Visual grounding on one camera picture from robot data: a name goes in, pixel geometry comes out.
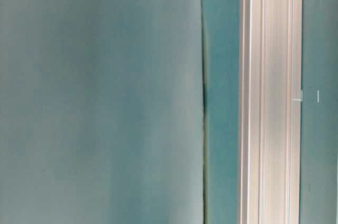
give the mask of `teal surface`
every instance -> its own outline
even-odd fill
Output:
[[[202,224],[201,0],[0,0],[0,223]]]
[[[338,0],[304,0],[301,224],[336,223],[337,66]]]
[[[202,0],[208,224],[237,223],[239,2]]]

